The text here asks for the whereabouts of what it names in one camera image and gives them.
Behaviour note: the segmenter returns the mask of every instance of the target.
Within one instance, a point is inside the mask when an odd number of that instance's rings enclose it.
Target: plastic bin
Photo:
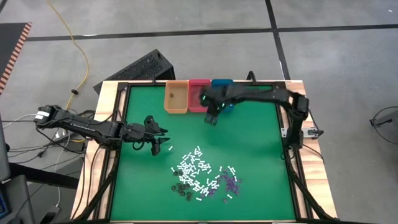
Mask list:
[[[225,85],[230,85],[233,84],[234,81],[230,80],[230,79],[213,79],[211,81],[211,87],[216,88],[216,87],[221,87],[221,86],[225,86]],[[223,112],[224,113],[229,113],[234,109],[234,105],[229,105],[228,107],[226,107]]]
[[[192,113],[205,113],[207,107],[202,107],[200,104],[200,90],[203,86],[211,85],[209,79],[193,79],[188,82],[188,109]]]
[[[171,114],[184,114],[188,111],[188,81],[166,82],[164,109]]]

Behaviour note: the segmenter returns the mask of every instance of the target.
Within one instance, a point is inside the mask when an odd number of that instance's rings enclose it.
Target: green table surface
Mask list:
[[[271,86],[258,88],[270,89]],[[133,86],[127,108],[128,123],[143,123],[154,116],[168,129],[171,140],[162,144],[158,156],[150,144],[140,151],[124,143],[111,210],[112,221],[211,221],[211,220],[294,220],[292,196],[285,162],[280,158],[282,141],[275,105],[245,102],[232,113],[221,114],[216,126],[204,123],[203,113],[168,114],[164,110],[164,86]],[[214,180],[220,166],[234,167],[242,179],[239,195],[227,192],[225,182],[213,197],[193,200],[173,192],[179,183],[177,170],[182,157],[199,146],[201,160],[209,163],[210,174],[200,172],[195,180],[206,185]]]

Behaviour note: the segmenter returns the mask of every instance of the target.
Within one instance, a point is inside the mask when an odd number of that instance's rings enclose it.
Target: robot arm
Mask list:
[[[166,129],[160,128],[152,116],[147,116],[142,124],[126,124],[122,121],[95,121],[86,117],[72,114],[57,105],[39,107],[34,122],[36,128],[62,128],[83,137],[93,138],[100,146],[110,150],[117,150],[122,142],[133,142],[133,149],[140,150],[145,143],[152,144],[152,155],[160,152],[160,145],[170,138],[155,138],[164,136]]]
[[[205,122],[216,125],[218,115],[229,105],[244,101],[268,102],[281,105],[292,120],[287,131],[286,143],[290,147],[301,148],[303,144],[303,121],[308,117],[309,100],[299,93],[286,89],[258,90],[242,85],[228,85],[222,88],[204,86],[201,90],[200,104],[207,106]]]

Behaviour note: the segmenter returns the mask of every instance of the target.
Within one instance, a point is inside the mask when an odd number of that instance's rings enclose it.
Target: gray floor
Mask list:
[[[270,27],[264,1],[238,0],[53,0],[74,34],[113,34],[194,29]],[[272,0],[278,27],[393,24],[397,1]],[[0,22],[33,22],[30,36],[67,35],[42,0],[8,1]],[[386,106],[398,105],[398,30],[281,33],[292,79],[304,80],[311,109],[325,130],[320,139],[338,216],[357,222],[398,220],[398,148],[369,126]],[[79,40],[90,61],[87,85],[73,103],[95,109],[92,86],[153,49],[174,65],[178,79],[282,79],[271,33]],[[35,113],[38,106],[65,106],[70,89],[85,72],[84,60],[70,41],[26,42],[3,96],[4,119]],[[397,138],[393,129],[384,134]],[[5,131],[12,147],[45,142],[31,124]],[[60,150],[34,160],[49,166]],[[27,154],[13,161],[32,157]],[[63,153],[61,161],[73,155]]]

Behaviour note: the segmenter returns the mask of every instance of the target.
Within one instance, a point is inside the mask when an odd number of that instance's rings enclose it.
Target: black box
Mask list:
[[[173,65],[157,50],[136,60],[106,80],[175,80]],[[102,82],[94,86],[100,94]]]

